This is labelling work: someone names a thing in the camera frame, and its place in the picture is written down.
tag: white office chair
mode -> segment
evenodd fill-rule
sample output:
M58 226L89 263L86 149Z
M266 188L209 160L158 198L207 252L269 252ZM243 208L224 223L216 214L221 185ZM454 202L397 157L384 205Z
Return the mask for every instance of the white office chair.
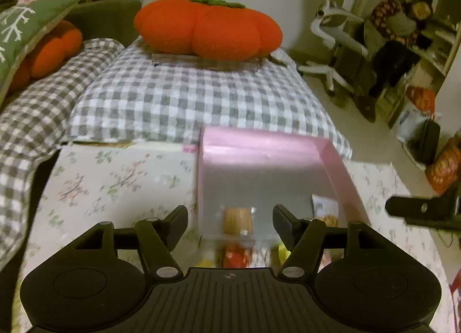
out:
M314 21L311 23L311 31L323 39L323 44L329 49L337 45L345 46L363 57L368 56L368 50L361 43L344 32L341 26L347 21L364 22L364 20L345 9L342 9L344 0L325 0L317 11ZM329 65L306 62L306 66L298 67L300 72L326 75L325 90L334 95L334 81L354 94L354 88Z

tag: floor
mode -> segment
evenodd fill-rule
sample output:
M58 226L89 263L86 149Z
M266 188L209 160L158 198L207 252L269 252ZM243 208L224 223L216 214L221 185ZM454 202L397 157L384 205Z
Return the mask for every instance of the floor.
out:
M402 144L396 140L392 130L388 128L383 119L378 117L374 124L369 123L356 109L352 99L347 99L344 108L339 108L326 94L320 79L305 76L305 80L329 113L336 127L351 143L354 160L367 163L391 163L412 195L420 197L434 195L424 172L414 166L407 157ZM439 249L447 278L451 282L461 269L461 249L458 237L454 235L451 246L447 247L451 242L451 233L437 232L432 229L430 232Z

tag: checkered bedding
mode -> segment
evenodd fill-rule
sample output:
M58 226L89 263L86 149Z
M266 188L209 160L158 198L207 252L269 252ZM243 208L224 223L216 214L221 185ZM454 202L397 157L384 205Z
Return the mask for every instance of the checkered bedding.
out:
M0 115L0 270L21 246L37 166L61 145L80 94L123 50L93 39L56 73L36 81Z
M262 59L209 69L199 59L153 55L138 38L82 95L65 140L197 143L211 124L324 137L351 158L294 61L282 50L275 58L285 64Z

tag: tray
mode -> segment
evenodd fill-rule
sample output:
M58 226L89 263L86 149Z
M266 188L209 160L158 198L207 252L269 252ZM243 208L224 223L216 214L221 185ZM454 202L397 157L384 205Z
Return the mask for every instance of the tray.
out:
M203 239L237 240L223 234L226 208L249 208L253 233L239 241L280 242L272 210L283 204L299 218L313 217L312 194L340 206L338 225L368 222L333 143L324 138L225 127L206 127L198 168L199 232Z

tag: orange pumpkin pillow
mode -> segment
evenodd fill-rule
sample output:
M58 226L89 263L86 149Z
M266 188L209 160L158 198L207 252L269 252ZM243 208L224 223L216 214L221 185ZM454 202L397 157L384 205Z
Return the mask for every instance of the orange pumpkin pillow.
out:
M78 53L82 41L80 30L68 21L61 21L22 61L8 95L25 88L31 79L41 79L53 73L65 59Z
M159 52L213 60L261 57L282 44L269 16L222 0L158 0L138 12L134 27Z

